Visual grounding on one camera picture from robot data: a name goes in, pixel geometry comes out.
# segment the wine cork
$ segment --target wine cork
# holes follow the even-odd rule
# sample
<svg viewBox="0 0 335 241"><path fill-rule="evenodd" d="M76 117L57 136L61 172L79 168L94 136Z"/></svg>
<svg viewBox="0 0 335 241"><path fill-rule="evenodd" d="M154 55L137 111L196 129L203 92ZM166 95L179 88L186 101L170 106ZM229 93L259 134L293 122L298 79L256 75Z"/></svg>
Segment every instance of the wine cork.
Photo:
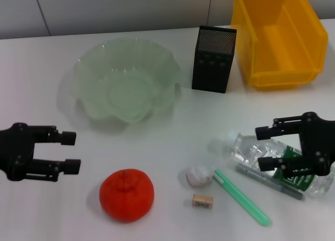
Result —
<svg viewBox="0 0 335 241"><path fill-rule="evenodd" d="M194 194L192 206L211 209L213 207L213 197L200 196L200 195Z"/></svg>

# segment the toy orange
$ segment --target toy orange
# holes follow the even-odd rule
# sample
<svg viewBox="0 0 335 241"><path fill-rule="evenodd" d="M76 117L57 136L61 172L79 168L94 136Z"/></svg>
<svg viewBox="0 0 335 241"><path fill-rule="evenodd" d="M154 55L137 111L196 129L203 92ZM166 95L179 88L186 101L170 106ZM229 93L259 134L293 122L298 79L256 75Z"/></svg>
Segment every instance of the toy orange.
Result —
<svg viewBox="0 0 335 241"><path fill-rule="evenodd" d="M121 222L133 222L150 210L154 198L153 184L140 170L119 170L102 183L99 198L109 216Z"/></svg>

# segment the yellow plastic bin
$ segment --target yellow plastic bin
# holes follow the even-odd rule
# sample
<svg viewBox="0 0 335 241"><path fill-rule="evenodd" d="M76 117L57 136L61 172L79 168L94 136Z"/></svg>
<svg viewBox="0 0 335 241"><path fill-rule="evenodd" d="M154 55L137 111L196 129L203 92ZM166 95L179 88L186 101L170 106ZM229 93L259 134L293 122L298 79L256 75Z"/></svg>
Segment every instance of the yellow plastic bin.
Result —
<svg viewBox="0 0 335 241"><path fill-rule="evenodd" d="M328 35L308 0L235 0L231 26L250 86L290 88L322 72Z"/></svg>

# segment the white table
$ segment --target white table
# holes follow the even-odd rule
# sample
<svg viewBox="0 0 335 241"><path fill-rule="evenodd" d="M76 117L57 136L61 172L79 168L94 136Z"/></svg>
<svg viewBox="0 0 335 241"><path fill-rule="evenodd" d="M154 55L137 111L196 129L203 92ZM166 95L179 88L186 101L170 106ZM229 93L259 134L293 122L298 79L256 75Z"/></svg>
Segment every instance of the white table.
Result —
<svg viewBox="0 0 335 241"><path fill-rule="evenodd" d="M76 131L74 147L36 146L35 158L80 158L78 176L59 181L10 182L0 173L0 240L333 240L334 189L324 200L297 201L233 171L224 173L272 220L261 227L216 183L190 188L183 169L217 157L209 143L230 130L253 134L276 117L315 111L335 120L335 20L323 20L329 33L324 72L301 89L257 92L243 85L235 57L227 93L180 89L173 109L141 123L90 123L69 96L75 61L94 45L118 37L139 37L169 48L192 76L197 28L0 41L0 129L14 122L56 125ZM299 147L297 136L281 140ZM148 215L131 224L109 219L98 190L111 173L125 168L146 172L155 188ZM213 210L190 206L193 193L214 196Z"/></svg>

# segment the black mesh pen holder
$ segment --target black mesh pen holder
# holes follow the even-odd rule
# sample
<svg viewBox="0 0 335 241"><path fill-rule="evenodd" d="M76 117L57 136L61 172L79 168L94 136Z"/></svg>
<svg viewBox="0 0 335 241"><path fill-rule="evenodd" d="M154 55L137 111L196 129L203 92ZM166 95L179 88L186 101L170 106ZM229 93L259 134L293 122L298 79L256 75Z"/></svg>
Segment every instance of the black mesh pen holder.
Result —
<svg viewBox="0 0 335 241"><path fill-rule="evenodd" d="M225 93L235 52L236 29L200 26L192 89Z"/></svg>

